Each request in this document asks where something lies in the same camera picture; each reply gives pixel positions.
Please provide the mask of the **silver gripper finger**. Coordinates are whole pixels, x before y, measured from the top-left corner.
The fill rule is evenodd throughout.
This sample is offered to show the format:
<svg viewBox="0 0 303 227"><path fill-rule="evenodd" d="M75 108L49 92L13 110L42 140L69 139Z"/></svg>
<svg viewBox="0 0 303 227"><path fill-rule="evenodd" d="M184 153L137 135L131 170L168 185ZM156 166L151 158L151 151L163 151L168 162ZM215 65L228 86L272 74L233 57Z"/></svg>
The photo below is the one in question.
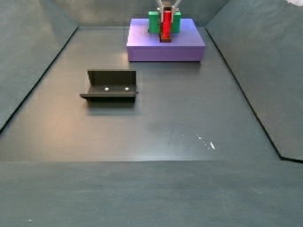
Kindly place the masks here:
<svg viewBox="0 0 303 227"><path fill-rule="evenodd" d="M171 23L173 22L173 14L179 11L180 2L181 2L181 0L176 0L173 5L172 5L172 20L171 20Z"/></svg>
<svg viewBox="0 0 303 227"><path fill-rule="evenodd" d="M161 0L156 0L156 3L157 3L157 9L159 9L159 12L160 12L160 23L163 23L163 9L164 9L164 6L163 6L163 3L161 3Z"/></svg>

